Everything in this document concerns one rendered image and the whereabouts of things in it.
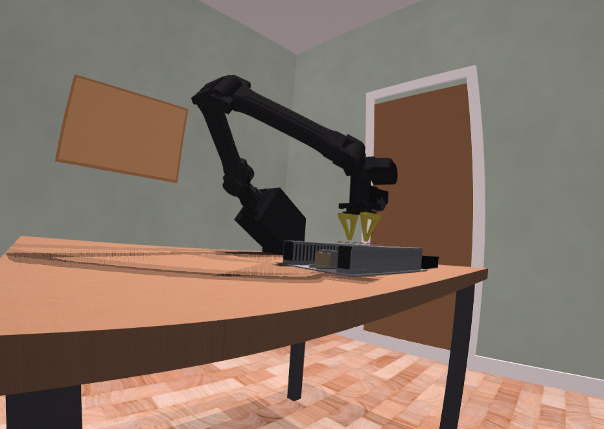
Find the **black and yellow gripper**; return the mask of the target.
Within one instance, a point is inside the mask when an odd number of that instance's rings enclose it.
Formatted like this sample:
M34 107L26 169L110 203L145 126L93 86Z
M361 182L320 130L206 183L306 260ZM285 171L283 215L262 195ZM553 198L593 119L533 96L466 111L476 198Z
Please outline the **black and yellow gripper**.
M349 203L339 203L339 209L347 208L343 213L338 213L338 218L342 223L347 240L352 240L353 238L358 215L360 215L363 238L366 242L369 240L372 231L380 220L381 215L377 214L376 211L372 211L372 209L380 210L381 205L369 202L370 185L370 183L356 183L356 186L353 183L350 184ZM350 219L351 221L350 233L346 219ZM372 221L367 232L368 219L372 219Z

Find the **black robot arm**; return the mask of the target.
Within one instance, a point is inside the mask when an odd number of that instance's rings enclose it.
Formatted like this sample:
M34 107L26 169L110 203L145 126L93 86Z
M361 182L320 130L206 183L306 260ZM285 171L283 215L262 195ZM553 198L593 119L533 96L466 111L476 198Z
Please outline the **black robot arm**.
M256 215L269 194L250 181L253 169L240 158L226 114L232 110L249 115L317 150L342 168L351 182L392 185L397 182L397 166L391 158L366 157L365 145L347 134L328 129L256 92L251 82L227 75L207 83L191 98L201 110L220 156L223 188L238 197L244 206L241 215ZM364 172L365 171L365 172Z

